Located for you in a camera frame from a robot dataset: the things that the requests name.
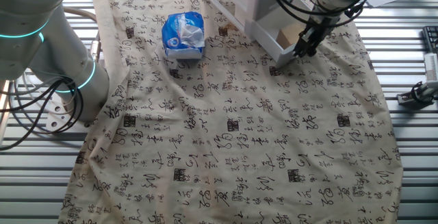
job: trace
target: blue tissue package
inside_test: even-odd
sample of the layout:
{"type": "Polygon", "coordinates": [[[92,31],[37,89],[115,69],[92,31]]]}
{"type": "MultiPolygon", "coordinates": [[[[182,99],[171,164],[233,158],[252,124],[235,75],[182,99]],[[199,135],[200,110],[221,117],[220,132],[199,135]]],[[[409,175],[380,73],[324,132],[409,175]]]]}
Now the blue tissue package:
{"type": "Polygon", "coordinates": [[[202,15],[198,12],[169,15],[162,29],[162,38],[169,58],[201,59],[205,46],[202,15]]]}

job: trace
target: fabric cloth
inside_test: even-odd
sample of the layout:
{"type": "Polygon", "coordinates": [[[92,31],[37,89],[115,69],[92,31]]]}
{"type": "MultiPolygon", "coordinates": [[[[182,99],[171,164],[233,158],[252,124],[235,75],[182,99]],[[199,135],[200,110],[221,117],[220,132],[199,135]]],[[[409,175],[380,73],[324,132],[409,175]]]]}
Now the fabric cloth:
{"type": "Polygon", "coordinates": [[[59,224],[395,222],[400,154],[353,23],[278,70],[208,0],[94,4],[111,94],[59,224]],[[199,62],[162,48],[187,11],[205,19],[199,62]]]}

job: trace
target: metal slat table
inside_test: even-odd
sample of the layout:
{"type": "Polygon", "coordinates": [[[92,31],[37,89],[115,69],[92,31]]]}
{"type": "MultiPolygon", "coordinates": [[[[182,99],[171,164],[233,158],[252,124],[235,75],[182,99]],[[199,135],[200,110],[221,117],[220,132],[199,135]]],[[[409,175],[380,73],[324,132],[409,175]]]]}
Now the metal slat table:
{"type": "MultiPolygon", "coordinates": [[[[92,0],[65,0],[64,5],[94,13],[92,0]]],[[[97,25],[71,14],[67,19],[90,47],[97,25]]],[[[423,26],[438,26],[438,0],[401,0],[365,9],[355,23],[385,93],[402,156],[398,223],[438,223],[438,105],[410,111],[396,101],[397,94],[425,80],[420,32],[423,26]]],[[[39,107],[33,105],[31,110],[35,116],[39,107]]],[[[23,114],[18,116],[30,125],[23,114]]],[[[11,116],[3,143],[12,144],[24,133],[11,116]]],[[[0,153],[0,224],[57,223],[84,138],[85,134],[32,135],[20,146],[0,153]]]]}

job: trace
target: cloth with chinese calligraphy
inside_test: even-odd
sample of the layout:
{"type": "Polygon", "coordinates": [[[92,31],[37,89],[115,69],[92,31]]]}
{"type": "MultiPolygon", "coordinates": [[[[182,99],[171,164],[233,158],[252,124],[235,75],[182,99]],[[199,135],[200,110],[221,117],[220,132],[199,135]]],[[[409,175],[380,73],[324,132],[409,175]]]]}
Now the cloth with chinese calligraphy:
{"type": "Polygon", "coordinates": [[[400,154],[353,23],[276,69],[208,0],[94,2],[111,94],[59,223],[395,222],[400,154]],[[162,25],[191,10],[205,57],[170,60],[162,25]]]}

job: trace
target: black cable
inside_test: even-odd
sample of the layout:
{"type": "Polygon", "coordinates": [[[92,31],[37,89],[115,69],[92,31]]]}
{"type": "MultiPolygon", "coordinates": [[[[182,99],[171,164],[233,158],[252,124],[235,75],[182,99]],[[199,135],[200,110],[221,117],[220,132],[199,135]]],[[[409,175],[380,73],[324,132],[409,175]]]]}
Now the black cable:
{"type": "MultiPolygon", "coordinates": [[[[77,88],[75,88],[75,87],[70,87],[70,86],[68,86],[68,87],[70,88],[71,95],[74,96],[74,92],[73,92],[73,91],[77,90],[77,88]]],[[[18,91],[18,90],[17,90],[16,83],[14,83],[14,89],[15,89],[15,91],[18,91]]],[[[17,96],[17,97],[16,97],[16,100],[18,101],[18,104],[21,105],[21,98],[20,98],[20,96],[17,96]]],[[[77,100],[76,100],[76,98],[74,98],[74,99],[73,99],[73,113],[71,114],[69,120],[68,120],[63,126],[61,126],[60,128],[56,129],[55,131],[49,131],[49,130],[47,130],[47,129],[41,127],[41,126],[37,126],[38,129],[41,129],[41,130],[44,131],[44,132],[33,131],[33,133],[35,133],[35,134],[49,135],[49,134],[57,134],[57,133],[60,133],[60,132],[64,132],[64,131],[66,131],[66,130],[63,130],[65,127],[67,127],[67,129],[70,129],[70,128],[73,126],[73,125],[70,124],[70,122],[72,121],[74,115],[76,114],[76,110],[77,110],[77,100]]],[[[26,112],[26,110],[25,110],[24,108],[22,109],[22,112],[23,112],[23,114],[27,117],[27,119],[28,119],[31,123],[34,123],[34,122],[35,122],[35,121],[32,119],[32,117],[30,117],[30,116],[28,115],[28,113],[26,112]]],[[[28,127],[26,127],[26,126],[25,126],[25,125],[24,125],[19,119],[17,119],[17,117],[16,117],[16,115],[15,115],[15,112],[12,112],[12,115],[13,115],[14,118],[17,120],[18,124],[20,124],[21,126],[23,126],[25,129],[29,130],[28,127]]]]}
{"type": "MultiPolygon", "coordinates": [[[[58,85],[56,86],[56,88],[61,85],[64,82],[64,80],[57,80],[55,83],[58,83],[58,85]]],[[[52,87],[55,84],[52,84],[50,88],[48,88],[46,91],[44,91],[40,96],[36,97],[34,100],[26,103],[25,105],[21,105],[19,107],[15,107],[15,108],[8,108],[8,109],[4,109],[4,110],[0,110],[0,112],[14,112],[14,111],[18,111],[18,110],[22,110],[23,108],[27,108],[30,105],[36,103],[37,101],[41,100],[45,95],[47,95],[49,92],[51,92],[52,87]]]]}
{"type": "Polygon", "coordinates": [[[412,87],[412,89],[411,89],[412,99],[414,99],[418,103],[430,105],[433,103],[433,97],[430,97],[429,101],[424,101],[424,100],[421,100],[420,98],[418,98],[418,96],[417,96],[416,88],[419,88],[422,85],[423,85],[423,82],[420,81],[412,87]]]}
{"type": "Polygon", "coordinates": [[[59,132],[65,132],[68,129],[70,129],[72,126],[74,126],[76,124],[76,122],[79,120],[79,117],[82,115],[82,112],[83,112],[83,96],[82,96],[82,93],[81,93],[80,89],[76,88],[76,91],[77,91],[77,94],[79,95],[79,100],[81,102],[81,108],[79,109],[79,114],[76,116],[75,120],[71,124],[69,124],[71,118],[75,116],[76,110],[74,110],[74,113],[71,114],[70,120],[66,123],[66,125],[68,125],[68,127],[66,127],[63,130],[60,130],[59,132]]]}
{"type": "Polygon", "coordinates": [[[18,91],[16,91],[16,92],[4,92],[4,91],[0,90],[0,94],[2,94],[2,95],[16,95],[16,96],[17,95],[28,95],[30,93],[36,92],[37,90],[39,90],[42,87],[44,87],[46,84],[48,84],[48,83],[50,83],[52,81],[55,81],[55,80],[59,80],[59,78],[49,79],[49,80],[45,81],[44,83],[42,83],[41,85],[35,86],[35,88],[33,88],[31,90],[27,90],[25,92],[18,92],[18,91]]]}
{"type": "Polygon", "coordinates": [[[327,10],[326,8],[321,7],[324,10],[327,10],[328,12],[313,12],[313,11],[308,11],[308,10],[304,10],[304,9],[301,9],[301,8],[295,6],[294,4],[289,2],[288,0],[281,0],[281,1],[283,3],[285,3],[287,6],[293,8],[294,10],[297,10],[297,11],[302,12],[304,14],[309,14],[309,15],[335,15],[335,14],[337,14],[339,12],[344,12],[344,11],[350,9],[350,8],[353,8],[361,0],[355,0],[349,6],[347,6],[345,8],[338,8],[338,9],[335,9],[335,10],[327,10]]]}
{"type": "Polygon", "coordinates": [[[49,87],[49,96],[44,100],[44,103],[42,104],[42,108],[39,111],[37,117],[35,118],[35,122],[32,124],[32,126],[29,128],[29,130],[27,131],[27,133],[20,138],[18,141],[16,141],[15,143],[13,143],[12,145],[8,145],[8,146],[2,146],[0,147],[0,151],[6,151],[8,149],[12,149],[16,146],[18,146],[19,144],[21,144],[31,133],[32,131],[35,129],[36,124],[38,123],[38,121],[40,120],[42,113],[44,112],[44,108],[46,107],[46,105],[48,104],[50,97],[55,93],[56,88],[58,88],[61,84],[63,83],[63,81],[58,80],[56,81],[54,84],[52,84],[49,87]]]}
{"type": "Polygon", "coordinates": [[[310,2],[312,2],[313,5],[319,6],[318,4],[315,3],[315,1],[313,0],[309,0],[310,2]]]}
{"type": "Polygon", "coordinates": [[[351,17],[351,19],[344,21],[342,23],[336,24],[336,25],[321,25],[321,24],[317,24],[317,23],[313,23],[311,21],[306,21],[300,17],[298,17],[297,15],[295,15],[292,11],[290,11],[287,7],[285,7],[285,5],[283,4],[283,2],[281,0],[276,0],[277,3],[280,5],[281,8],[283,8],[283,10],[285,10],[285,12],[287,12],[290,16],[292,16],[294,19],[296,19],[297,21],[300,21],[301,23],[304,23],[306,25],[312,25],[312,26],[316,26],[316,27],[327,27],[327,28],[332,28],[332,27],[339,27],[342,25],[346,25],[349,22],[355,20],[363,11],[363,4],[365,4],[366,0],[364,0],[358,7],[360,7],[360,9],[358,10],[358,13],[355,14],[354,16],[351,17]]]}

